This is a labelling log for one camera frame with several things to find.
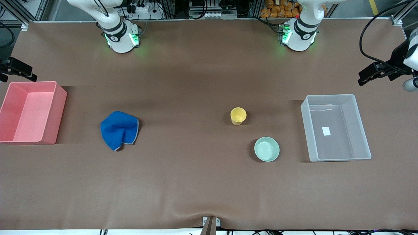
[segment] white paper label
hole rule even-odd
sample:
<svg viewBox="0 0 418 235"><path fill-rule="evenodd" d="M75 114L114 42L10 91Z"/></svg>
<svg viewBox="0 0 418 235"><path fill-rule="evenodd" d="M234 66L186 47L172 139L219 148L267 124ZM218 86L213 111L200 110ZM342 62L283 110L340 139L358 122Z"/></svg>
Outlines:
<svg viewBox="0 0 418 235"><path fill-rule="evenodd" d="M322 127L322 133L324 133L324 136L331 135L331 132L329 131L329 127L327 126Z"/></svg>

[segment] transparent storage box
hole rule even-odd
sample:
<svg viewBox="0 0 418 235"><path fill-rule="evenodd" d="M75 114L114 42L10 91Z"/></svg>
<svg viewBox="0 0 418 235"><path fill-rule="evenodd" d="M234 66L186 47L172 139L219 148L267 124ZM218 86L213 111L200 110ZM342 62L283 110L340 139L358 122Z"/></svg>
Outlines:
<svg viewBox="0 0 418 235"><path fill-rule="evenodd" d="M301 110L311 161L372 158L354 95L308 95Z"/></svg>

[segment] pink plastic bin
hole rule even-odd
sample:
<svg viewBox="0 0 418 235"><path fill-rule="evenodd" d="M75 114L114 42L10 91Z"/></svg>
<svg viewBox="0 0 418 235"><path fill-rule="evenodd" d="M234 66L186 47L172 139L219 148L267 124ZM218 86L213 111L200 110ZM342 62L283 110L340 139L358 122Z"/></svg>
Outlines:
<svg viewBox="0 0 418 235"><path fill-rule="evenodd" d="M55 144L66 98L56 82L11 82L0 109L0 143Z"/></svg>

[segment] light green bowl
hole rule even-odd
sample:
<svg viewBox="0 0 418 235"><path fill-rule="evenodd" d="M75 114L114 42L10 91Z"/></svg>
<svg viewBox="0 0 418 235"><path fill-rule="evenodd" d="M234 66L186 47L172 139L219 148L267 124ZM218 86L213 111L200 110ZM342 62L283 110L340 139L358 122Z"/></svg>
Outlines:
<svg viewBox="0 0 418 235"><path fill-rule="evenodd" d="M262 161L274 161L280 152L279 144L270 137L261 137L254 145L257 157Z"/></svg>

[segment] blue towel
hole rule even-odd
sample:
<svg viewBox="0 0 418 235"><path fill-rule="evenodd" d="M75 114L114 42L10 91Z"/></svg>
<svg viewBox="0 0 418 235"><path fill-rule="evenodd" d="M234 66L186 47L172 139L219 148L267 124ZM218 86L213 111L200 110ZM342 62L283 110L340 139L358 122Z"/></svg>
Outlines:
<svg viewBox="0 0 418 235"><path fill-rule="evenodd" d="M138 136L139 120L121 111L111 113L100 124L103 140L113 151L122 144L133 144Z"/></svg>

